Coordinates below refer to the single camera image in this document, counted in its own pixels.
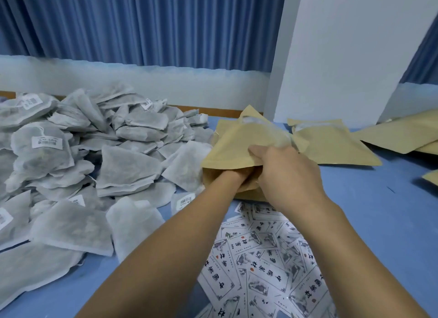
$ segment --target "barcode label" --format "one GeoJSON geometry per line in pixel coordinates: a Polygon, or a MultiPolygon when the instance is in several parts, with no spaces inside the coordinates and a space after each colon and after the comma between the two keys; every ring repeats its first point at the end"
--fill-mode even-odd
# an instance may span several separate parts
{"type": "Polygon", "coordinates": [[[146,102],[145,103],[141,103],[140,105],[141,105],[141,107],[143,107],[143,109],[145,111],[147,111],[149,108],[152,107],[153,104],[154,103],[150,99],[146,98],[146,102]]]}
{"type": "Polygon", "coordinates": [[[72,198],[67,199],[73,204],[85,206],[84,197],[81,194],[74,196],[72,198]]]}
{"type": "Polygon", "coordinates": [[[195,198],[195,194],[191,193],[188,194],[186,196],[184,196],[183,198],[181,198],[180,200],[177,201],[177,211],[182,210],[184,207],[186,207],[187,205],[189,205],[189,203],[194,200],[195,198]]]}
{"type": "Polygon", "coordinates": [[[57,138],[53,136],[32,137],[32,148],[37,149],[39,147],[51,147],[54,149],[62,150],[62,138],[57,138]]]}
{"type": "Polygon", "coordinates": [[[35,107],[41,103],[41,98],[35,93],[28,93],[21,97],[21,106],[23,106],[25,110],[30,110],[32,107],[35,107]]]}
{"type": "Polygon", "coordinates": [[[0,230],[6,227],[14,218],[3,207],[0,207],[0,230]]]}

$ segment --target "blue curtain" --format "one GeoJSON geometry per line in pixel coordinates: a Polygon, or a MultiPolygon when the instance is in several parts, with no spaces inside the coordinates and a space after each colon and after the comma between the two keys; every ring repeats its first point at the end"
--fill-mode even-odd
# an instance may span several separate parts
{"type": "Polygon", "coordinates": [[[400,82],[438,85],[438,16],[432,22],[400,82]]]}
{"type": "Polygon", "coordinates": [[[0,0],[0,54],[270,72],[284,0],[0,0]]]}

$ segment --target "pile of tea bags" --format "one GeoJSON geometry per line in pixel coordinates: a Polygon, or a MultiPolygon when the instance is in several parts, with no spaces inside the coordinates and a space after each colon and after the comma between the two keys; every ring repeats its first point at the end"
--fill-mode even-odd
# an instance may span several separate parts
{"type": "Polygon", "coordinates": [[[207,125],[124,83],[0,103],[0,309],[85,252],[123,261],[164,223],[157,208],[177,185],[200,193],[207,125]]]}

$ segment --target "person's right hand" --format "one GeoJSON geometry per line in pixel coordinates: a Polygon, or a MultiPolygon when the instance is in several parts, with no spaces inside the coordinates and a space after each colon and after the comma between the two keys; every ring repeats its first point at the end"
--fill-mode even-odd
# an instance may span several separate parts
{"type": "Polygon", "coordinates": [[[319,166],[293,147],[251,145],[249,151],[263,162],[258,183],[266,199],[293,222],[340,210],[322,187],[319,166]]]}

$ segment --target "blue table surface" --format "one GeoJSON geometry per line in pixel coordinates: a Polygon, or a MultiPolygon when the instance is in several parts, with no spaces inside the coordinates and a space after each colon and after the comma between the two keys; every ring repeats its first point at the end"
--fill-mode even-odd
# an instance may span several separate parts
{"type": "MultiPolygon", "coordinates": [[[[219,119],[209,118],[212,129],[219,119]]],[[[421,179],[438,169],[438,158],[372,149],[382,166],[321,166],[324,188],[380,261],[430,316],[438,317],[438,187],[421,179]]],[[[236,205],[232,203],[225,219],[236,215],[236,205]]],[[[170,203],[159,211],[164,219],[170,218],[170,203]]],[[[0,317],[74,317],[117,266],[115,255],[86,254],[82,266],[20,295],[0,317]]],[[[196,283],[178,317],[193,318],[208,302],[196,283]]]]}

